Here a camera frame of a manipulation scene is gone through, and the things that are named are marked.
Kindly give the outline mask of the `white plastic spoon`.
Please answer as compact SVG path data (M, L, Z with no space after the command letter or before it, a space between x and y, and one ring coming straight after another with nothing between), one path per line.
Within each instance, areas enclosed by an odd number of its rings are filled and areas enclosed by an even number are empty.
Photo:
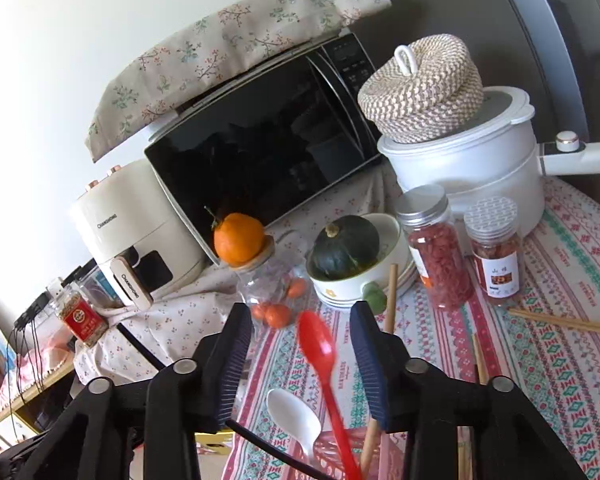
M314 454L314 444L322 433L322 423L312 408L298 396L282 388L268 390L266 407L273 422L300 444L309 463L316 466L318 461Z

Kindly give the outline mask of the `light wooden chopstick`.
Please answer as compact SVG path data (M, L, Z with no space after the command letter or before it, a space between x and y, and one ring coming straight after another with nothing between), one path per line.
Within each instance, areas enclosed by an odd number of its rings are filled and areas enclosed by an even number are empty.
M396 280L398 279L398 266L392 264L389 271L389 293L387 309L385 310L385 327L388 332L381 330L365 304L356 304L352 312L353 335L352 342L358 365L368 409L370 422L366 427L366 434L361 455L361 474L366 479L370 471L375 450L377 448L377 435L381 432L380 426L387 419L388 410L388 383L391 380L392 357L388 355L391 350L392 323L394 310L396 310Z

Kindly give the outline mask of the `small floral beige cloth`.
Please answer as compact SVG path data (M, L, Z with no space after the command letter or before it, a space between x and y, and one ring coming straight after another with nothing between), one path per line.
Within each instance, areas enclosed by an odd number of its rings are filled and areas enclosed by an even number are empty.
M387 212L400 186L388 162L370 166L299 207L266 229L291 252L307 252L318 231L345 214ZM237 274L209 266L192 284L147 311L97 308L109 328L93 347L76 344L73 367L82 384L104 376L117 385L151 378L156 369L117 330L119 324L164 364L191 356L204 336L222 330L240 300Z

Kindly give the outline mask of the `wooden chopstick on table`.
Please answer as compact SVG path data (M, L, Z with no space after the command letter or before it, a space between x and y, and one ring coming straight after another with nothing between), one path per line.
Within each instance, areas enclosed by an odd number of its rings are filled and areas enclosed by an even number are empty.
M591 332L600 334L600 323L591 321L582 321L577 318L560 318L559 316L530 312L522 309L509 309L510 315L517 318L524 318L528 321L548 323L557 326L572 328L573 330L582 330L582 332Z

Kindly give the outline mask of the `short jar labelled dried fruit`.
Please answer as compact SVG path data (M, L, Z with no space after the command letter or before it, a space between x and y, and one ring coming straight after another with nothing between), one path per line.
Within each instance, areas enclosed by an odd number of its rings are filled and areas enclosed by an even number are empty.
M513 307L524 280L517 204L503 196L483 198L465 211L464 225L484 298Z

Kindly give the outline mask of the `clear glass jar with oranges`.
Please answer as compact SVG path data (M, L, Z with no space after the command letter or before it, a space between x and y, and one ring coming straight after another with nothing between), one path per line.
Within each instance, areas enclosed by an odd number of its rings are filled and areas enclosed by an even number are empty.
M306 310L311 281L306 258L296 248L278 247L267 235L261 251L234 272L237 292L256 322L280 330Z

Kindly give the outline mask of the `brown wooden chopstick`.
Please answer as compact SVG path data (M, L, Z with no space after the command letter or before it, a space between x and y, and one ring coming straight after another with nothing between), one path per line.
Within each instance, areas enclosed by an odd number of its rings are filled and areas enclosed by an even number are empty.
M472 335L472 348L474 348L475 356L476 382L480 385L485 385L490 376L477 334ZM476 478L474 447L474 428L460 427L460 444L458 445L458 478L460 480L472 480Z

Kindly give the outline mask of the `patterned handmade tablecloth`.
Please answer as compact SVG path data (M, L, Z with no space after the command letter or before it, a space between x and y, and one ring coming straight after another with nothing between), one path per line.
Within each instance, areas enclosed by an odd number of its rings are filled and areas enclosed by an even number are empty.
M544 183L545 210L524 242L521 309L600 323L600 204L569 183ZM408 352L471 382L475 358L490 375L524 390L568 446L585 475L600 479L600 334L530 322L472 297L460 310L434 310L425 289L402 289L396 334ZM265 398L283 388L325 414L321 389L293 328L259 330L257 354L238 422L276 448L299 455L268 414Z

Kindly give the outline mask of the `orange tangerine on jar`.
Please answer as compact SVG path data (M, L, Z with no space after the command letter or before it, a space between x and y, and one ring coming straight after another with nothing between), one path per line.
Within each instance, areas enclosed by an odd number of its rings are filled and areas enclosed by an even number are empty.
M243 266L263 248L265 232L262 223L240 212L224 217L212 215L212 242L218 257L229 266Z

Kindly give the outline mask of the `black microwave oven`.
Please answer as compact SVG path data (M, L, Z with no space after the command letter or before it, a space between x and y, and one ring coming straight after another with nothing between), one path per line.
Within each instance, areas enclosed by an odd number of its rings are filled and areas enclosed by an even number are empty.
M352 32L305 44L193 99L151 140L148 162L213 262L228 214L270 226L378 158L358 106L374 70Z

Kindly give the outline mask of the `white ceramic bowl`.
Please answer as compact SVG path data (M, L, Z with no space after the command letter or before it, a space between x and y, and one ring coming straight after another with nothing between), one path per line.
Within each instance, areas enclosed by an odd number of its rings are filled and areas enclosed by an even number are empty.
M366 299L370 294L378 296L382 292L387 295L392 264L398 266L396 286L411 286L417 278L416 266L399 221L391 214L382 212L363 214L363 218L379 234L378 261L373 266L352 278L327 281L318 276L311 263L306 263L306 272L313 282L318 299L335 310L349 310L357 301Z

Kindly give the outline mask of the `dark green squash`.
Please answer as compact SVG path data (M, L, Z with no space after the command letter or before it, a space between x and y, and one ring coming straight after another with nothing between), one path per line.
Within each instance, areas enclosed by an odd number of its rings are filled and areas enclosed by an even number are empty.
M379 251L373 223L350 214L330 222L317 235L309 254L309 274L323 281L352 278L373 266Z

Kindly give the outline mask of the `grey refrigerator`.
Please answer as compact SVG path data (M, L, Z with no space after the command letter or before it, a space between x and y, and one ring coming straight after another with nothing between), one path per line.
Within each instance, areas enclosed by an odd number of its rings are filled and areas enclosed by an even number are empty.
M585 142L568 174L600 171L600 0L391 0L353 25L377 65L399 44L460 37L486 86L526 90L539 141L571 130Z

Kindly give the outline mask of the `floral cloth microwave cover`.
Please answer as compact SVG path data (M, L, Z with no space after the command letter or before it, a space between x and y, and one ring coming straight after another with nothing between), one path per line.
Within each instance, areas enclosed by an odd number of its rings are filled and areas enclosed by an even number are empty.
M98 162L161 116L279 53L391 6L391 0L239 0L174 32L108 84L85 145Z

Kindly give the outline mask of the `red label spice jar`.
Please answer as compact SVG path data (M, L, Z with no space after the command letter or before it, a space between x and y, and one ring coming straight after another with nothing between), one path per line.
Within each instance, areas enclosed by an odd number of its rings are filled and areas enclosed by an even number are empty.
M78 291L69 289L56 298L56 314L82 344L94 347L108 330L107 322Z

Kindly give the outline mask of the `green lime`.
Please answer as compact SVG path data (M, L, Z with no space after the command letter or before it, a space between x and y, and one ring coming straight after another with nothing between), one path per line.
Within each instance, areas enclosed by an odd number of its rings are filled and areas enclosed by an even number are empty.
M363 287L363 300L367 302L374 315L380 315L387 309L387 296L384 289L376 282L369 282Z

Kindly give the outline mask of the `white electric cooking pot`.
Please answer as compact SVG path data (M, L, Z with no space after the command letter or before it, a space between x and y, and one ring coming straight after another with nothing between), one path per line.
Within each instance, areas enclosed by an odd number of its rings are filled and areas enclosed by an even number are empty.
M544 211L542 179L547 176L600 174L600 142L586 143L572 131L553 141L536 140L530 96L515 87L483 90L482 107L459 132L419 144L378 141L404 192L437 183L445 189L455 219L491 196L506 196L518 206L519 229L528 235Z

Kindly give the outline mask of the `red plastic spoon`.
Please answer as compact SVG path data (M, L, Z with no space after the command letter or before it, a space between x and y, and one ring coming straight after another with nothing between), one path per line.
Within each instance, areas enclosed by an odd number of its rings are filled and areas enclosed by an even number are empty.
M343 427L342 417L332 392L332 372L337 356L332 333L315 312L303 311L298 317L298 339L306 360L314 368L320 382L346 478L361 480L360 467L352 453L347 431Z

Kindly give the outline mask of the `tall jar red goji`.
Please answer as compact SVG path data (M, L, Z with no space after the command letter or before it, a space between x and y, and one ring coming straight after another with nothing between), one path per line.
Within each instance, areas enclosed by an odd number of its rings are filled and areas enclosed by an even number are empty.
M459 309L474 291L444 188L425 184L394 204L429 302L443 311Z

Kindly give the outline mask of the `cream air fryer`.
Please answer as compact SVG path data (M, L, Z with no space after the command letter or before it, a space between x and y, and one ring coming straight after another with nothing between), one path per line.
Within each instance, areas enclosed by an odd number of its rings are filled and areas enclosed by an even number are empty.
M122 302L138 310L193 283L207 255L146 159L115 166L76 202L85 246Z

